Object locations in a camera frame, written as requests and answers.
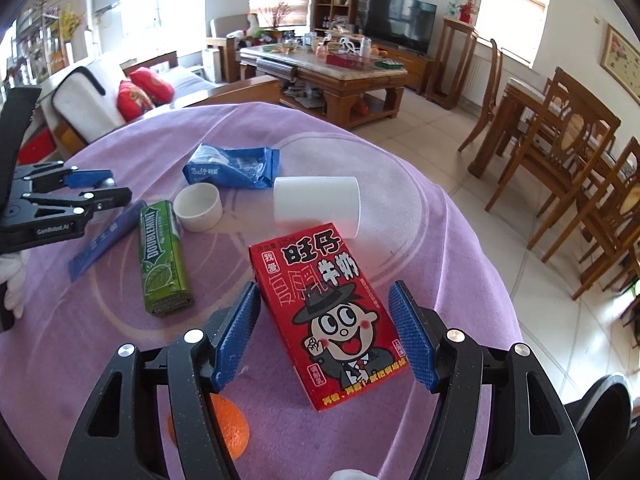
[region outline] cartoon boy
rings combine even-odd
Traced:
[[[371,374],[394,362],[391,352],[372,346],[378,314],[356,303],[362,298],[355,288],[355,283],[327,290],[310,287],[305,306],[293,317],[294,324],[308,324],[310,336],[302,346],[311,360],[340,381],[343,390],[357,381],[367,382]]]

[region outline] picture frame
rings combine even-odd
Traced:
[[[640,105],[640,52],[610,24],[600,66]]]

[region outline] silver screw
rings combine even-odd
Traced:
[[[522,357],[526,357],[531,354],[531,348],[529,348],[524,343],[518,343],[515,346],[514,351],[516,352],[516,354],[521,355]]]
[[[465,340],[465,335],[460,330],[453,329],[447,332],[447,339],[454,343],[462,343]]]
[[[202,338],[204,337],[204,332],[200,329],[194,328],[193,330],[189,330],[185,335],[184,335],[184,340],[187,343],[197,343],[198,341],[200,341]]]
[[[122,345],[120,348],[118,348],[118,355],[120,357],[129,357],[131,354],[133,354],[135,349],[136,349],[135,346],[133,346],[130,343],[127,343],[126,345]]]

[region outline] gloved hand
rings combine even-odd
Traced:
[[[332,474],[329,480],[378,480],[378,478],[357,469],[342,469]]]
[[[0,283],[6,283],[4,307],[11,310],[17,319],[24,313],[22,286],[27,277],[25,264],[29,251],[0,255]]]

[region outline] flat screen tv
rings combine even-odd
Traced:
[[[356,24],[374,40],[426,53],[436,6],[418,0],[358,0]]]

